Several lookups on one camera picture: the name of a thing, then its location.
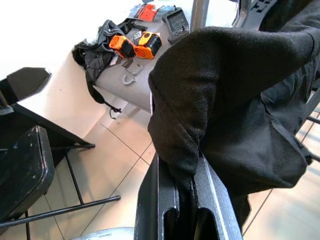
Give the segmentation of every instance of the metal hook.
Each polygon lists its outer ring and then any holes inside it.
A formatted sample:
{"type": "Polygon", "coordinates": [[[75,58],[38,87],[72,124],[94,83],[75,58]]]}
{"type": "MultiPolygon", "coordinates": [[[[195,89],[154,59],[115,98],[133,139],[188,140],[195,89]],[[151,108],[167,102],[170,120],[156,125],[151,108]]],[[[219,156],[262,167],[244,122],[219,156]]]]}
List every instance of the metal hook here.
{"type": "Polygon", "coordinates": [[[127,75],[127,74],[124,75],[124,76],[123,76],[123,79],[122,79],[122,83],[123,83],[124,85],[130,85],[130,84],[136,82],[136,79],[135,79],[136,77],[135,77],[135,75],[131,74],[131,76],[132,76],[133,78],[130,79],[129,81],[127,81],[128,75],[127,75]]]}
{"type": "Polygon", "coordinates": [[[128,59],[124,64],[122,64],[122,67],[124,67],[130,74],[137,76],[143,69],[144,67],[137,63],[133,58],[128,59]],[[129,69],[129,67],[132,65],[132,63],[135,63],[138,66],[138,70],[133,72],[132,70],[129,69]]]}

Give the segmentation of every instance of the white wall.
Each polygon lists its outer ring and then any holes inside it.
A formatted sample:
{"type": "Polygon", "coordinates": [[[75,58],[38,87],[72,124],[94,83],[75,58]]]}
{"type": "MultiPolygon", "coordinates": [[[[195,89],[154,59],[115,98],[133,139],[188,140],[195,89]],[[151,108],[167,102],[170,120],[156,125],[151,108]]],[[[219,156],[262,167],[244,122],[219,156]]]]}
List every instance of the white wall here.
{"type": "Polygon", "coordinates": [[[49,69],[45,89],[20,104],[84,137],[107,108],[91,98],[84,71],[68,54],[106,19],[122,22],[137,2],[0,1],[0,80],[22,67],[49,69]]]}

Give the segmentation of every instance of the red label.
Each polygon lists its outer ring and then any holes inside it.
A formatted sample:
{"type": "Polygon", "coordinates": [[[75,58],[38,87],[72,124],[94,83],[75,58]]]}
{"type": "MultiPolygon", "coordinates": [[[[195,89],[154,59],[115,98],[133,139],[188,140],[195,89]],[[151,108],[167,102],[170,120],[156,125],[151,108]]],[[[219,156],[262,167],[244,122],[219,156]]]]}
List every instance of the red label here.
{"type": "Polygon", "coordinates": [[[139,19],[146,21],[146,22],[152,22],[157,14],[157,8],[155,5],[147,4],[146,6],[143,6],[143,9],[139,13],[139,19]]]}

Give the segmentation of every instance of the gray electronic device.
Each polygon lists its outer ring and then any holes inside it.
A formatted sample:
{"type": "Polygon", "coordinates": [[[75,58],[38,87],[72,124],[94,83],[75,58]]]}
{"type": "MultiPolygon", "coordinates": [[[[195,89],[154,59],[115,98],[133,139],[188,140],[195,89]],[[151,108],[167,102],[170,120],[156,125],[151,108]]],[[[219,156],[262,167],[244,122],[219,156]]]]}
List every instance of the gray electronic device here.
{"type": "Polygon", "coordinates": [[[162,19],[169,29],[168,42],[175,44],[189,34],[189,23],[181,7],[174,6],[174,10],[162,19]]]}

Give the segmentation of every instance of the black chair backrest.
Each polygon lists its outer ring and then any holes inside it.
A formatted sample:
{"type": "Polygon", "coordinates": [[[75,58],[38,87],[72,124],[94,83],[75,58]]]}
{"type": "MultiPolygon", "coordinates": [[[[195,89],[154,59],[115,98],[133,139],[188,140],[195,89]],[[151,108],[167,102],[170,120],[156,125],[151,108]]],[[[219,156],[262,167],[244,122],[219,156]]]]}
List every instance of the black chair backrest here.
{"type": "Polygon", "coordinates": [[[1,155],[0,163],[0,222],[3,222],[24,214],[47,192],[54,178],[47,131],[40,126],[28,130],[1,155]]]}

